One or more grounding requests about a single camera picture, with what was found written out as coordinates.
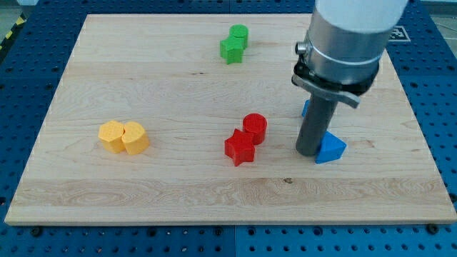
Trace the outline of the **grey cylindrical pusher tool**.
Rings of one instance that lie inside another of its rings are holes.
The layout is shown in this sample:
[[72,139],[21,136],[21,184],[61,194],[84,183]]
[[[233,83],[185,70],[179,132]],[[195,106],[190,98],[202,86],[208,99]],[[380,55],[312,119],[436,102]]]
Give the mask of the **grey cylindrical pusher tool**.
[[301,155],[315,156],[317,154],[336,106],[336,101],[330,101],[314,94],[311,95],[296,140],[296,150]]

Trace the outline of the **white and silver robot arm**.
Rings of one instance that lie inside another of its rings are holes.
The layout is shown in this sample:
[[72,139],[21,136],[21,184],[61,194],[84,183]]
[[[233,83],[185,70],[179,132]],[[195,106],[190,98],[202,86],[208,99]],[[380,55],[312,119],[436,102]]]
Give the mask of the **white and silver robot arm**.
[[303,41],[292,84],[310,93],[296,150],[314,156],[338,103],[352,108],[372,86],[408,0],[320,0]]

